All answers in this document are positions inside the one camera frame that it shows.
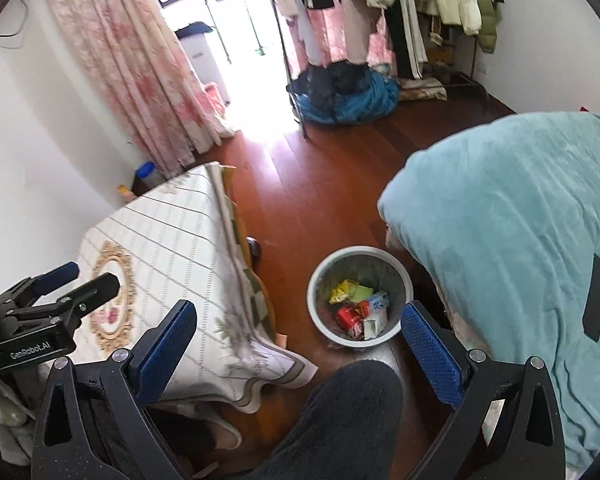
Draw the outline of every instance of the checkered blanket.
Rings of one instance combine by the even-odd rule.
[[[76,364],[131,348],[185,299],[198,327],[162,400],[222,400],[254,412],[264,383],[297,388],[311,379],[315,365],[272,343],[272,312],[243,256],[225,171],[218,163],[195,168],[87,231],[81,280],[112,272],[121,287],[75,332]]]

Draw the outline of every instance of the light blue blanket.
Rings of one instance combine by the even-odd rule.
[[[414,153],[378,209],[494,358],[545,360],[567,462],[600,451],[600,340],[582,314],[600,257],[600,116],[509,116]]]

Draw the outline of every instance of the curtain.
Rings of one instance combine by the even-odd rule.
[[[234,132],[213,108],[157,0],[48,0],[89,78],[167,175]]]

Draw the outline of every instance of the red can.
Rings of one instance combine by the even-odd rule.
[[[338,324],[346,330],[353,339],[362,339],[363,320],[358,311],[350,305],[340,307],[335,315]]]

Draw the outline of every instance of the black pants leg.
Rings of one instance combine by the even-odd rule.
[[[384,480],[402,410],[402,385],[378,361],[358,361],[316,388],[300,420],[248,480]]]

